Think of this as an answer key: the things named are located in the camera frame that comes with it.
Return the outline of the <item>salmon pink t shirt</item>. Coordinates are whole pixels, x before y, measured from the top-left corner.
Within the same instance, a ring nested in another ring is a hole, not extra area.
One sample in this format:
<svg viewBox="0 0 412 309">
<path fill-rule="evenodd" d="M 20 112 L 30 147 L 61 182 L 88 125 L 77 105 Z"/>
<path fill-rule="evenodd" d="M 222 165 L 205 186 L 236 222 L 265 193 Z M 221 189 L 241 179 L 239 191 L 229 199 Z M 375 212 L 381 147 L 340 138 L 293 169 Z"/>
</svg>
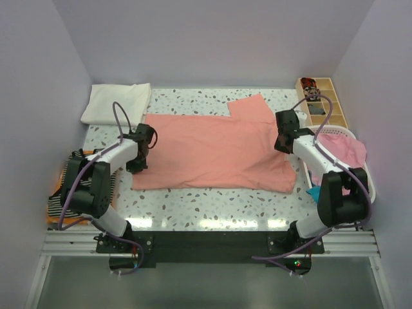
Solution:
<svg viewBox="0 0 412 309">
<path fill-rule="evenodd" d="M 290 194 L 297 175 L 274 148 L 276 120 L 262 95 L 228 103 L 228 116 L 148 114 L 158 141 L 132 188 L 261 189 Z"/>
</svg>

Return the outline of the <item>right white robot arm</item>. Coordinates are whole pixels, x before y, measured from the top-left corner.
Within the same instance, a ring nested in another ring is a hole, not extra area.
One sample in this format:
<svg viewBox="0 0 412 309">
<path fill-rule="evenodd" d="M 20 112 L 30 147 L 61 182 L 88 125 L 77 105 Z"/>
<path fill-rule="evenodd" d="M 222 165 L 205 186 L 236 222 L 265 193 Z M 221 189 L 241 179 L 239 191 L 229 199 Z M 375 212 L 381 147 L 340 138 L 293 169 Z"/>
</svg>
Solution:
<svg viewBox="0 0 412 309">
<path fill-rule="evenodd" d="M 276 124 L 274 149 L 297 156 L 321 177 L 317 210 L 290 224 L 284 240 L 288 248 L 300 253 L 309 246 L 310 239 L 333 228 L 366 223 L 372 209 L 367 172 L 351 168 L 332 155 L 320 142 L 318 132 L 300 126 L 293 109 L 277 112 Z"/>
</svg>

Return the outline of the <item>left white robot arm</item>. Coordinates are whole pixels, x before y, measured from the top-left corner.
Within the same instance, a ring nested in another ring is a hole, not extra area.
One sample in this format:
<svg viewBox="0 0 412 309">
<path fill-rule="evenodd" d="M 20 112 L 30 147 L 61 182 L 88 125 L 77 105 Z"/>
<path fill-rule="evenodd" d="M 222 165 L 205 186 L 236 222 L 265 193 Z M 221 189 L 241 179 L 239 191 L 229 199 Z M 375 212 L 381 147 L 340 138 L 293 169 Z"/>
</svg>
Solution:
<svg viewBox="0 0 412 309">
<path fill-rule="evenodd" d="M 70 210 L 80 214 L 81 221 L 88 220 L 109 234 L 111 246 L 118 252 L 129 251 L 133 246 L 133 231 L 131 224 L 111 205 L 111 177 L 122 167 L 131 174 L 147 169 L 146 158 L 157 140 L 158 133 L 153 127 L 139 124 L 134 131 L 121 134 L 117 142 L 91 156 L 73 156 L 61 186 L 58 229 L 66 228 L 63 221 Z"/>
</svg>

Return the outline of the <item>rolled dark socks in organizer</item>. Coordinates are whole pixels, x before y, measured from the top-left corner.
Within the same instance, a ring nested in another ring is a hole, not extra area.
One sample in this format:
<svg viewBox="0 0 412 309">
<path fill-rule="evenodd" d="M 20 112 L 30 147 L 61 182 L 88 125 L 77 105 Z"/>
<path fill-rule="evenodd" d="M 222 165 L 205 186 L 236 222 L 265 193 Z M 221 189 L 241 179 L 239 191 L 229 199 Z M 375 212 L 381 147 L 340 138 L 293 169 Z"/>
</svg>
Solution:
<svg viewBox="0 0 412 309">
<path fill-rule="evenodd" d="M 315 96 L 321 93 L 320 89 L 317 87 L 317 83 L 315 79 L 303 77 L 300 78 L 301 87 L 303 89 L 303 93 L 305 97 L 309 97 L 307 99 L 308 102 L 320 102 L 321 97 Z"/>
</svg>

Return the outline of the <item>blue garment in basket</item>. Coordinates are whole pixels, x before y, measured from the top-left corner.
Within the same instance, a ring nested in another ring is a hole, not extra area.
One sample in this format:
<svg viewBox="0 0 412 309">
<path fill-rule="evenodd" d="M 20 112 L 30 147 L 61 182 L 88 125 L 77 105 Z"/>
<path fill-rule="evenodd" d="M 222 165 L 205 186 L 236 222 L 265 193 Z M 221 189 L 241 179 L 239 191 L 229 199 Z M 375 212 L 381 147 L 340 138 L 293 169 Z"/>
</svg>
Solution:
<svg viewBox="0 0 412 309">
<path fill-rule="evenodd" d="M 306 191 L 306 193 L 312 197 L 314 202 L 319 203 L 320 191 L 321 191 L 321 188 L 316 186 L 316 187 L 309 188 Z"/>
</svg>

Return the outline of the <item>light pink garment in basket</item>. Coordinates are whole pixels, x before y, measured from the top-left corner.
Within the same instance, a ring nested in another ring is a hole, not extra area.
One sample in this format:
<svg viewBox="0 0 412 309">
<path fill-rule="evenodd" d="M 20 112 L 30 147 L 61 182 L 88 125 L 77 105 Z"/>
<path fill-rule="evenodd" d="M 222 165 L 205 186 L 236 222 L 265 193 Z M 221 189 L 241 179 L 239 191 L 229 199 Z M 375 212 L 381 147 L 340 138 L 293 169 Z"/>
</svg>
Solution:
<svg viewBox="0 0 412 309">
<path fill-rule="evenodd" d="M 351 168 L 363 167 L 366 163 L 367 150 L 364 144 L 351 136 L 320 133 L 318 141 L 341 162 L 348 164 Z M 313 173 L 308 165 L 308 175 L 312 187 L 320 187 L 321 178 Z"/>
</svg>

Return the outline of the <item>black white striped shirt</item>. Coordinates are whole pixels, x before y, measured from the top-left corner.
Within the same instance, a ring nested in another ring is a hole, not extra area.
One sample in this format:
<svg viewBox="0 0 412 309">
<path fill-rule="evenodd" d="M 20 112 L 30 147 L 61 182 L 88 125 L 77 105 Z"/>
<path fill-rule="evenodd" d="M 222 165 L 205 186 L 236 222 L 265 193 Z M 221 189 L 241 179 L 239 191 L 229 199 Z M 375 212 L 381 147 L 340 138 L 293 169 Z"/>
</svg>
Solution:
<svg viewBox="0 0 412 309">
<path fill-rule="evenodd" d="M 94 150 L 83 150 L 83 149 L 78 149 L 76 151 L 72 151 L 69 157 L 66 159 L 64 163 L 64 169 L 61 172 L 59 182 L 57 185 L 57 190 L 48 197 L 48 204 L 47 204 L 47 215 L 46 218 L 49 223 L 57 223 L 58 219 L 61 216 L 62 208 L 63 208 L 63 203 L 61 203 L 61 193 L 62 193 L 62 185 L 66 176 L 66 171 L 68 168 L 68 163 L 69 161 L 74 158 L 74 157 L 81 157 L 85 158 L 87 156 L 91 156 L 100 149 L 94 149 Z M 110 202 L 113 201 L 113 196 L 115 195 L 115 187 L 116 187 L 116 182 L 117 182 L 117 172 L 114 172 L 110 176 Z M 83 176 L 83 178 L 80 180 L 80 183 L 78 187 L 87 187 L 90 188 L 91 185 L 91 177 L 86 178 L 86 176 Z M 72 211 L 68 209 L 65 213 L 64 217 L 64 224 L 69 221 L 77 220 L 81 218 L 81 214 L 79 212 Z"/>
</svg>

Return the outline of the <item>folded orange t shirt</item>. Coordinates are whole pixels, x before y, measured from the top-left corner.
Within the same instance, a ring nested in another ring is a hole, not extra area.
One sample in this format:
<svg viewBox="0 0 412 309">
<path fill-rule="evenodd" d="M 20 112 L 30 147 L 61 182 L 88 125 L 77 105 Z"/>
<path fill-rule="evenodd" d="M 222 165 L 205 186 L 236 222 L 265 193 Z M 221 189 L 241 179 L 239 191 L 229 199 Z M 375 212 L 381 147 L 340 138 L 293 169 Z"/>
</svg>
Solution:
<svg viewBox="0 0 412 309">
<path fill-rule="evenodd" d="M 69 155 L 69 157 L 66 159 L 65 163 L 64 163 L 64 168 L 59 176 L 59 180 L 57 182 L 57 186 L 56 186 L 56 190 L 55 192 L 48 197 L 48 204 L 46 207 L 46 222 L 47 223 L 58 223 L 59 222 L 59 218 L 61 216 L 61 212 L 62 212 L 62 205 L 61 205 L 61 187 L 63 185 L 63 181 L 64 181 L 64 177 L 66 174 L 66 170 L 67 170 L 67 165 L 69 160 L 73 157 L 73 156 L 82 156 L 82 157 L 86 157 L 89 155 L 93 155 L 98 151 L 98 149 L 94 149 L 94 150 L 83 150 L 83 149 L 78 149 L 76 151 L 72 151 L 71 154 Z M 67 210 L 65 213 L 65 217 L 63 220 L 63 225 L 68 225 L 71 224 L 73 222 L 75 222 L 76 220 L 81 219 L 82 216 L 76 212 L 73 212 L 71 210 Z"/>
</svg>

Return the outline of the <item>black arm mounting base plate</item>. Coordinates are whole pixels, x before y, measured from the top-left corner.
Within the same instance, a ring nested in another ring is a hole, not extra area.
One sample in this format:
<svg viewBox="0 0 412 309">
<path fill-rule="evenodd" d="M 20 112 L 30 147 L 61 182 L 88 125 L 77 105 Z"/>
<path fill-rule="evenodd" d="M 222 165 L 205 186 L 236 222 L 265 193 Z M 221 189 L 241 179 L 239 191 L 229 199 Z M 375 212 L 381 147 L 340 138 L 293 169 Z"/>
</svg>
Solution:
<svg viewBox="0 0 412 309">
<path fill-rule="evenodd" d="M 134 231 L 133 244 L 99 234 L 98 254 L 109 254 L 109 267 L 131 269 L 154 268 L 159 263 L 245 264 L 253 256 L 274 257 L 286 251 L 280 242 L 285 231 L 209 231 L 171 232 Z"/>
</svg>

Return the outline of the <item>aluminium rail frame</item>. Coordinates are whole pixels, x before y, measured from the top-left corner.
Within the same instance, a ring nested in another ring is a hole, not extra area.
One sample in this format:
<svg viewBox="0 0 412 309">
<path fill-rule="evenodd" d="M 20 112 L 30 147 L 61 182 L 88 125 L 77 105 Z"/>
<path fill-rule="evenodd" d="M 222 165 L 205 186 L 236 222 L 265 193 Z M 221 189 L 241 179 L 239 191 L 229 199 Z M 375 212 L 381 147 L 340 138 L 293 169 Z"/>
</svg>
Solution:
<svg viewBox="0 0 412 309">
<path fill-rule="evenodd" d="M 97 230 L 49 230 L 43 243 L 44 253 L 94 254 Z M 379 257 L 380 251 L 372 231 L 332 231 L 312 244 L 312 254 L 330 257 Z"/>
</svg>

